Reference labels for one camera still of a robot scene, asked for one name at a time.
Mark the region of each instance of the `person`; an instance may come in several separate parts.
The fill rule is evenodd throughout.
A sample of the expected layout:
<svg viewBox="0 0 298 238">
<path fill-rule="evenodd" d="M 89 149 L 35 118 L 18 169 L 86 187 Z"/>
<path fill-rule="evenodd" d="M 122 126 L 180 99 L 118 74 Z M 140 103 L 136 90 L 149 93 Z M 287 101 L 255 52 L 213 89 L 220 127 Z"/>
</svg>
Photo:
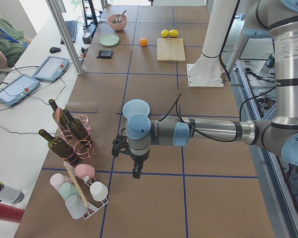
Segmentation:
<svg viewBox="0 0 298 238">
<path fill-rule="evenodd" d="M 0 68 L 13 67 L 31 39 L 0 17 Z"/>
</svg>

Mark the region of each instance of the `computer mouse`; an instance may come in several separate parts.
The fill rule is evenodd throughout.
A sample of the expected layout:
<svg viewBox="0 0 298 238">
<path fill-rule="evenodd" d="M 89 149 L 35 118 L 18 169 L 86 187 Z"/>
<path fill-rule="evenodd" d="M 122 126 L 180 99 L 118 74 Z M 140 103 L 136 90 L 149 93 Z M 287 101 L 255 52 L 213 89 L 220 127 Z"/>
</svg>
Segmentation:
<svg viewBox="0 0 298 238">
<path fill-rule="evenodd" d="M 60 52 L 61 51 L 61 48 L 59 47 L 51 47 L 50 48 L 50 53 L 51 54 L 54 54 L 54 53 L 57 53 L 57 52 Z"/>
</svg>

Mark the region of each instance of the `brown table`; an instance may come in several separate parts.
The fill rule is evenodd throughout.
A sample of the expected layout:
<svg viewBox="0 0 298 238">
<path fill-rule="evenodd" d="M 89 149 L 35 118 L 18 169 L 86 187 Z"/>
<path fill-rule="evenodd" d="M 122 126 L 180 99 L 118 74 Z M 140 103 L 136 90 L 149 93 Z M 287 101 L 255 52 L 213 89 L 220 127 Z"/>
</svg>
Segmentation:
<svg viewBox="0 0 298 238">
<path fill-rule="evenodd" d="M 122 106 L 140 98 L 150 118 L 165 114 L 179 101 L 183 116 L 238 120 L 230 84 L 189 88 L 186 64 L 201 54 L 209 13 L 205 7 L 111 6 L 103 19 L 127 10 L 128 24 L 115 32 L 100 22 L 67 108 L 88 116 L 97 151 L 90 162 L 96 179 L 109 188 L 108 205 L 89 219 L 73 220 L 63 199 L 49 184 L 55 173 L 67 174 L 52 152 L 43 165 L 16 238 L 246 238 L 274 237 L 248 146 L 190 139 L 186 147 L 151 147 L 141 179 L 132 178 L 130 157 L 111 155 L 112 141 L 125 127 Z M 176 28 L 183 38 L 186 62 L 156 60 L 156 39 Z M 99 38 L 120 37 L 112 59 L 97 59 Z M 139 39 L 149 45 L 141 47 Z M 88 186 L 82 183 L 89 202 Z"/>
</svg>

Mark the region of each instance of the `green plate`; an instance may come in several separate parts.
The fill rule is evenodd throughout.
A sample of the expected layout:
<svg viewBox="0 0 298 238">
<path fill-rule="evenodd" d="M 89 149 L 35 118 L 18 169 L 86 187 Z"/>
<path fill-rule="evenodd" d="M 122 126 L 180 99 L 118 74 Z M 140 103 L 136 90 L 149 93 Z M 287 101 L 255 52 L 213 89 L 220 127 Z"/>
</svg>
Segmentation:
<svg viewBox="0 0 298 238">
<path fill-rule="evenodd" d="M 99 42 L 106 47 L 115 46 L 119 42 L 119 37 L 114 34 L 107 34 L 99 39 Z"/>
</svg>

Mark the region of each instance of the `robotic arm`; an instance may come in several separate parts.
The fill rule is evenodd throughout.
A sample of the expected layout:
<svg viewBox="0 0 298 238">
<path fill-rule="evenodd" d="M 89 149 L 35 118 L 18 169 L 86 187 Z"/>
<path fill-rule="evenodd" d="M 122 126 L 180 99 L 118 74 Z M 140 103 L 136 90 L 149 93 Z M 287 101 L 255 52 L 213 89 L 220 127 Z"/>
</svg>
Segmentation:
<svg viewBox="0 0 298 238">
<path fill-rule="evenodd" d="M 223 1 L 238 3 L 237 0 L 216 0 L 215 5 Z M 298 166 L 298 0 L 248 0 L 246 9 L 244 28 L 253 32 L 254 37 L 258 31 L 268 31 L 275 38 L 276 116 L 271 121 L 239 122 L 180 116 L 150 121 L 144 115 L 133 115 L 126 122 L 126 136 L 121 133 L 113 141 L 112 154 L 131 156 L 135 162 L 134 178 L 140 178 L 150 145 L 185 146 L 192 137 L 220 142 L 243 141 Z M 201 60 L 207 60 L 203 53 Z"/>
</svg>

